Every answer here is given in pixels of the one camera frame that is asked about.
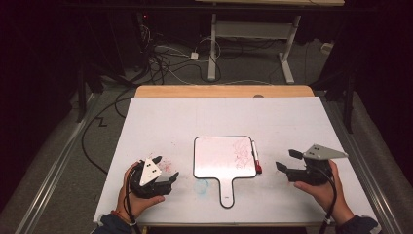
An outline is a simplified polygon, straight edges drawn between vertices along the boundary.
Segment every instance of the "white paper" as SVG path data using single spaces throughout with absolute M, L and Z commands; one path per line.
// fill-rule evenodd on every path
M 234 181 L 237 202 L 231 209 L 220 205 L 216 180 L 193 175 L 194 140 L 202 136 L 249 136 L 257 144 L 263 173 Z M 133 162 L 161 155 L 161 176 L 179 172 L 179 177 L 166 201 L 138 219 L 142 225 L 320 223 L 322 208 L 276 167 L 278 161 L 304 169 L 304 161 L 289 157 L 288 149 L 303 152 L 314 143 L 343 150 L 318 97 L 133 98 L 94 221 L 116 208 Z M 334 161 L 351 209 L 375 217 L 349 160 Z

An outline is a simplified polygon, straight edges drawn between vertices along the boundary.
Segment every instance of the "red marker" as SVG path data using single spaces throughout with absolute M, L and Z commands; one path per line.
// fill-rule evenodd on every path
M 258 174 L 262 174 L 262 169 L 261 166 L 259 165 L 259 160 L 258 160 L 258 153 L 257 153 L 257 146 L 255 146 L 255 141 L 252 141 L 252 150 L 254 154 L 254 159 L 255 159 L 255 171 Z

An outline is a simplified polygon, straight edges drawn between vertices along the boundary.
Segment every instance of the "wooden board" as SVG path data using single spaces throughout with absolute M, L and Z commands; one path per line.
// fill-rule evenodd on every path
M 211 3 L 245 3 L 245 4 L 271 4 L 271 5 L 298 5 L 298 6 L 343 6 L 344 0 L 197 0 Z
M 137 98 L 313 97 L 308 86 L 140 86 Z

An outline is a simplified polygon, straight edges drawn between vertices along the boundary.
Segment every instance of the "human hand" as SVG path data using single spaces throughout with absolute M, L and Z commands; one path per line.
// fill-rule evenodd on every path
M 337 225 L 340 226 L 341 224 L 350 220 L 355 215 L 346 203 L 343 192 L 343 185 L 338 175 L 337 165 L 331 160 L 328 160 L 328 162 L 333 173 L 333 181 L 337 190 L 337 200 L 334 205 L 332 216 L 336 221 Z M 329 182 L 319 186 L 312 186 L 302 181 L 296 181 L 294 183 L 294 186 L 312 195 L 326 212 L 330 209 L 334 197 L 334 192 Z
M 119 196 L 118 196 L 118 205 L 116 207 L 116 212 L 123 218 L 124 221 L 130 220 L 130 217 L 126 211 L 126 194 L 127 194 L 127 179 L 128 175 L 130 174 L 130 171 L 137 165 L 137 162 L 131 165 L 128 170 L 125 172 L 124 176 L 124 185 L 122 186 L 121 190 L 119 191 Z M 131 203 L 131 213 L 133 214 L 134 218 L 138 218 L 143 211 L 146 209 L 161 203 L 165 201 L 164 196 L 155 196 L 149 199 L 144 199 L 144 198 L 138 198 L 136 197 L 133 193 L 129 194 L 130 198 L 130 203 Z

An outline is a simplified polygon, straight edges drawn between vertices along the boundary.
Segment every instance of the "table leg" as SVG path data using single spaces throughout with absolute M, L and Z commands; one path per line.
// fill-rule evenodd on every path
M 292 24 L 288 38 L 286 41 L 285 52 L 279 53 L 280 56 L 280 63 L 282 64 L 282 71 L 284 73 L 285 81 L 287 84 L 291 85 L 294 84 L 294 79 L 292 78 L 292 73 L 288 65 L 288 55 L 292 47 L 292 43 L 294 42 L 295 33 L 297 32 L 298 23 L 300 22 L 301 16 L 296 16 L 294 19 L 294 23 Z
M 209 81 L 215 80 L 215 66 L 216 66 L 216 51 L 215 51 L 215 39 L 216 39 L 216 14 L 212 14 L 212 22 L 210 29 L 210 53 L 209 53 L 209 65 L 207 70 L 207 79 Z

